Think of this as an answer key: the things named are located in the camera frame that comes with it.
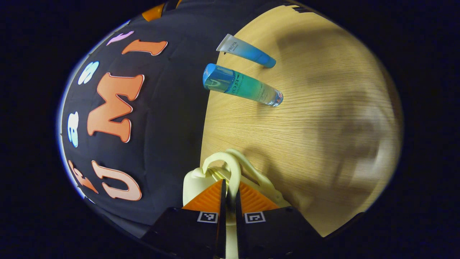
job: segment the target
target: wooden table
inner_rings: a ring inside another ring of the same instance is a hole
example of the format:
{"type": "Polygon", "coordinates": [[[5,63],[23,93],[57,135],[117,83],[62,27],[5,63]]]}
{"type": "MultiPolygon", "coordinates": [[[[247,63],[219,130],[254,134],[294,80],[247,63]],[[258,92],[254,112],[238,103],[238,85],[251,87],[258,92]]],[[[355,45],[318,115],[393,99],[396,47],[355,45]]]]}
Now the wooden table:
{"type": "Polygon", "coordinates": [[[275,67],[223,53],[217,64],[275,87],[284,101],[211,91],[201,165],[240,150],[326,236],[369,208],[397,165],[403,120],[392,80],[359,40],[314,13],[280,6],[235,36],[275,67]]]}

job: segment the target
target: gradient blue bottle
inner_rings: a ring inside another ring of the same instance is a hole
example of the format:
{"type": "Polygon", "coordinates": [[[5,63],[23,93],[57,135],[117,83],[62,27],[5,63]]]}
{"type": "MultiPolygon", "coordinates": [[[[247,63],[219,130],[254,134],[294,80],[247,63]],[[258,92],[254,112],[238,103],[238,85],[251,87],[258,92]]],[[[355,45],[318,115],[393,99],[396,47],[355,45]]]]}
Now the gradient blue bottle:
{"type": "Polygon", "coordinates": [[[206,66],[203,86],[207,90],[240,96],[270,106],[278,106],[283,101],[283,94],[268,84],[216,64],[206,66]]]}

